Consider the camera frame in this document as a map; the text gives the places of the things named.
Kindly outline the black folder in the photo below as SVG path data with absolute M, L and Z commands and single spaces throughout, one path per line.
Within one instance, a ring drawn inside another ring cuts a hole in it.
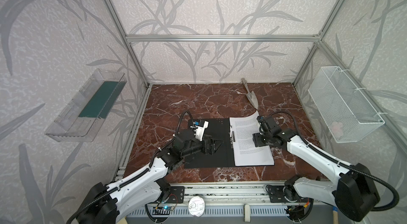
M 252 136 L 259 131 L 253 117 L 206 119 L 208 127 L 204 146 L 198 153 L 186 158 L 184 167 L 224 168 L 273 166 L 275 164 L 269 146 L 256 147 Z

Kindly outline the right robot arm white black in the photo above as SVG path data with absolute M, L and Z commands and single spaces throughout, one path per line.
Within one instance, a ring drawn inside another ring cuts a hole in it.
M 327 181 L 295 175 L 284 185 L 288 201 L 300 198 L 319 200 L 337 207 L 353 221 L 362 221 L 379 203 L 380 197 L 370 171 L 362 164 L 352 166 L 305 140 L 292 129 L 283 130 L 272 117 L 257 117 L 259 132 L 253 134 L 256 147 L 285 149 L 321 172 Z

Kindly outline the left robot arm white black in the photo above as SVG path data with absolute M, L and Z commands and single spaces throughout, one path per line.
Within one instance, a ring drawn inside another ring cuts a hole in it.
M 168 187 L 163 179 L 183 165 L 186 157 L 196 153 L 213 155 L 222 144 L 221 139 L 210 135 L 199 140 L 192 130 L 178 133 L 143 168 L 119 181 L 96 184 L 67 223 L 118 223 L 136 208 L 162 198 Z

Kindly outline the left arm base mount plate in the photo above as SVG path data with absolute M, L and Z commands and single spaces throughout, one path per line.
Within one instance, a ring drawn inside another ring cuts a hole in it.
M 162 203 L 183 203 L 185 196 L 185 187 L 184 186 L 171 186 L 168 189 L 165 189 L 161 199 Z

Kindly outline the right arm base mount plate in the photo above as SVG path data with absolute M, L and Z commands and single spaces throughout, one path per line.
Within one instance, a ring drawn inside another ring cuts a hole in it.
M 307 203 L 308 198 L 300 197 L 293 188 L 289 186 L 266 185 L 266 192 L 271 203 Z

